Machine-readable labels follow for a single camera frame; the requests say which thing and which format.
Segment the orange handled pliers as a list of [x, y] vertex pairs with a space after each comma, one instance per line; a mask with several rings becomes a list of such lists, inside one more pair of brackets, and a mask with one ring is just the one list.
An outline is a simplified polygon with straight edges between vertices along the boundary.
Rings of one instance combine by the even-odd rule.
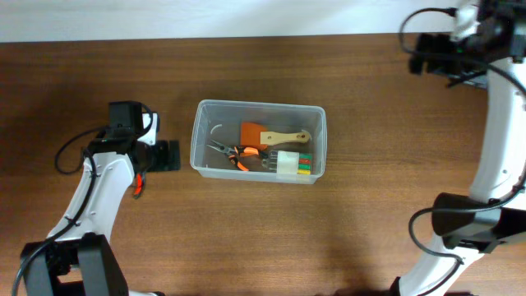
[[265, 160], [268, 158], [268, 154], [263, 150], [259, 150], [251, 146], [227, 146], [218, 141], [211, 141], [212, 144], [207, 144], [207, 146], [213, 150], [224, 154], [228, 161], [233, 164], [237, 169], [241, 171], [248, 171], [248, 168], [245, 167], [240, 159], [246, 156], [257, 156], [260, 160]]

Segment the orange scraper wooden handle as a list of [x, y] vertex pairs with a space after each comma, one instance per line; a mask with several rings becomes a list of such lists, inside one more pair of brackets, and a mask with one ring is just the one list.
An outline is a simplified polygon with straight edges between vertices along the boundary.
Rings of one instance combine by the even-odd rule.
[[240, 144], [242, 146], [265, 150], [268, 146], [276, 146], [284, 143], [303, 144], [310, 140], [311, 135], [307, 131], [295, 133], [271, 132], [267, 127], [257, 123], [241, 123]]

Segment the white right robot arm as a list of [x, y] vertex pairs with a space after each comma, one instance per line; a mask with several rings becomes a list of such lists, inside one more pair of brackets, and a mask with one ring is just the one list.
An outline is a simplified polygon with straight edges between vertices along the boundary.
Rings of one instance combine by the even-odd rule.
[[445, 12], [453, 30], [420, 35], [409, 70], [487, 90], [482, 154], [468, 195], [441, 193], [426, 208], [431, 241], [392, 295], [448, 295], [475, 261], [525, 240], [525, 4], [462, 1]]

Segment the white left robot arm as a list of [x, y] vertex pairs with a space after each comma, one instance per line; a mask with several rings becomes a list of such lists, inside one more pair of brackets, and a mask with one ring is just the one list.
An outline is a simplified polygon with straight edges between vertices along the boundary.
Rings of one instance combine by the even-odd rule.
[[11, 293], [128, 296], [134, 292], [110, 247], [119, 206], [128, 189], [135, 199], [146, 175], [181, 168], [176, 140], [160, 141], [159, 115], [137, 101], [112, 102], [109, 123], [93, 129], [81, 152], [81, 180], [45, 240], [27, 243]]

